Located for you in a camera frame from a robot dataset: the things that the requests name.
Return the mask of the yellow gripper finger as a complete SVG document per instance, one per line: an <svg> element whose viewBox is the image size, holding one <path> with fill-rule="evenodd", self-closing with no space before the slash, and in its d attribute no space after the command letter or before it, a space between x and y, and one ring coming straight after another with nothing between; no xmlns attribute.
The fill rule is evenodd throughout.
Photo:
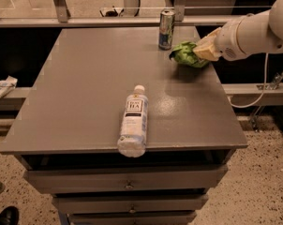
<svg viewBox="0 0 283 225"><path fill-rule="evenodd" d="M197 42L193 52L201 59L208 61L217 61L221 57L221 53L216 49L212 40Z"/></svg>
<svg viewBox="0 0 283 225"><path fill-rule="evenodd" d="M205 36L205 37L202 39L202 41L203 41L203 42L208 42L208 41L214 40L220 31L221 31L221 28L220 28L220 27L216 28L216 29L213 30L211 33L209 33L207 36Z"/></svg>

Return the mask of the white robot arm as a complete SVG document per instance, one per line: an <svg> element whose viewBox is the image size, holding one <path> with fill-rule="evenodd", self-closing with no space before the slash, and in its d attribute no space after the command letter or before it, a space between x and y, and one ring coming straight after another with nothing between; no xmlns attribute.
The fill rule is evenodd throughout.
<svg viewBox="0 0 283 225"><path fill-rule="evenodd" d="M233 19L196 43L193 52L201 59L228 61L257 53L283 53L283 0L269 10Z"/></svg>

